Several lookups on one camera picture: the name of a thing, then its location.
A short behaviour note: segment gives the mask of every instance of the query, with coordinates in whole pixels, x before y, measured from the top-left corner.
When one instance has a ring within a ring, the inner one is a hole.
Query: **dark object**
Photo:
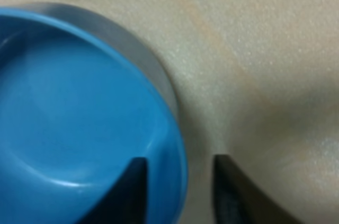
[[[216,224],[252,224],[236,187],[221,168],[218,156],[213,163],[213,207]]]
[[[147,205],[147,162],[135,158],[102,201],[78,224],[143,224]]]

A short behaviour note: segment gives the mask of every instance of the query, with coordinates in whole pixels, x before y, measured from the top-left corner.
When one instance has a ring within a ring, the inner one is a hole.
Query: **beige floor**
[[[181,223],[212,223],[211,161],[230,153],[311,224],[339,223],[339,0],[0,0],[76,4],[154,50],[181,106]]]

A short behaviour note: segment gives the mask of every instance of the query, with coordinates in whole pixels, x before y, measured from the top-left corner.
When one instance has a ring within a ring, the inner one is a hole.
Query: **blue bowl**
[[[76,223],[137,157],[148,167],[145,223],[175,223],[185,150],[152,53],[70,5],[0,7],[0,25],[0,223]]]

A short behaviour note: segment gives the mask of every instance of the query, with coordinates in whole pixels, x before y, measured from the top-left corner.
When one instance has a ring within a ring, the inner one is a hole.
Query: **plastic bowl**
[[[175,223],[185,150],[152,53],[70,5],[0,7],[0,25],[0,223],[78,222],[136,157],[148,166],[145,222]]]

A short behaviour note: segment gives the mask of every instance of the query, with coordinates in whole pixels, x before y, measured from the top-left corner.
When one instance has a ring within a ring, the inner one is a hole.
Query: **blue pet bowl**
[[[0,26],[0,223],[77,223],[135,158],[147,161],[145,223],[175,223],[185,150],[151,52],[69,5],[0,7]]]

